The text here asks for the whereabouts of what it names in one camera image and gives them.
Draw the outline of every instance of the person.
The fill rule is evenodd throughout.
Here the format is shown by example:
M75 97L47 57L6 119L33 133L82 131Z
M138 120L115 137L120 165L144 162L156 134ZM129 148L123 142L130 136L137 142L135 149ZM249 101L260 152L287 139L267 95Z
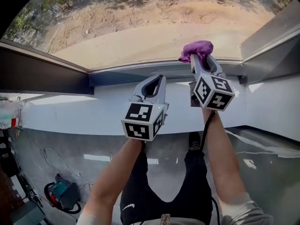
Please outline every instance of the person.
M211 111L203 109L202 112L205 123ZM273 218L264 214L246 192L236 154L218 113L210 122L206 139L211 172L223 214L222 224L272 224ZM148 164L142 142L128 139L101 172L77 224L111 224L113 207L121 192L120 211L124 225L210 224L213 206L203 157L200 136L192 132L184 159L186 176L182 187L172 202L163 202L148 185Z

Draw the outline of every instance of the white wall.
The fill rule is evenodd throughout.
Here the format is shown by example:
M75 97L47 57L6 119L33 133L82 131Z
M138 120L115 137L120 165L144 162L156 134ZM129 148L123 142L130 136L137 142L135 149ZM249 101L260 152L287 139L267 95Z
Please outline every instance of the white wall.
M246 124L300 141L300 76L248 85Z
M232 82L236 97L225 112L220 112L225 127L245 124L246 91ZM57 96L32 101L24 115L24 127L43 131L87 135L124 135L123 106L136 84L95 88L93 97ZM168 117L159 134L201 131L204 123L200 108L190 107L187 82L168 83L165 101Z

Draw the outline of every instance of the dirt ground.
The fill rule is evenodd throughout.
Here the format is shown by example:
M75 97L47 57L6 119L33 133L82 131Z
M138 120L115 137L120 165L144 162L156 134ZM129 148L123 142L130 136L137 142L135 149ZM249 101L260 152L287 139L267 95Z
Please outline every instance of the dirt ground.
M43 50L55 53L84 40L156 24L211 24L249 36L274 13L258 0L89 0L60 14L48 28Z

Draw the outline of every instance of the gray sleeve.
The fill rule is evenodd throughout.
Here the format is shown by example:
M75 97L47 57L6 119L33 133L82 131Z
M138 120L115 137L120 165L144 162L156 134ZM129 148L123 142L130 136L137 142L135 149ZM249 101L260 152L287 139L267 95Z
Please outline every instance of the gray sleeve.
M81 214L77 225L101 225L100 219L92 214Z
M222 207L222 225L272 225L273 217L263 213L248 193L235 197Z

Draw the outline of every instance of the floor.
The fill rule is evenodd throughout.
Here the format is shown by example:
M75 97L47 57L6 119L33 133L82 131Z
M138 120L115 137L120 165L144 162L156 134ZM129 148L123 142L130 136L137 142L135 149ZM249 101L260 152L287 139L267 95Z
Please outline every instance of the floor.
M265 147L275 146L299 150L298 142L250 127L229 128L234 134L256 141ZM228 135L236 152L265 152ZM123 136L72 135L26 129L14 138L16 158L29 182L39 196L53 182L57 173L65 179L77 182L82 207L89 196L89 182L94 182L125 142ZM57 156L54 150L46 150L46 156L38 148L54 148L78 179ZM171 201L179 192L185 176L184 156L188 150L188 134L158 135L147 144L148 180L154 192L164 201ZM89 155L96 155L99 160ZM207 179L216 198L210 165ZM251 198L274 216L276 225L300 222L300 158L280 158L270 154L238 154L241 176ZM119 199L113 210L113 224L120 224ZM70 215L52 208L44 199L43 211L53 224L75 224ZM215 209L211 224L217 224Z

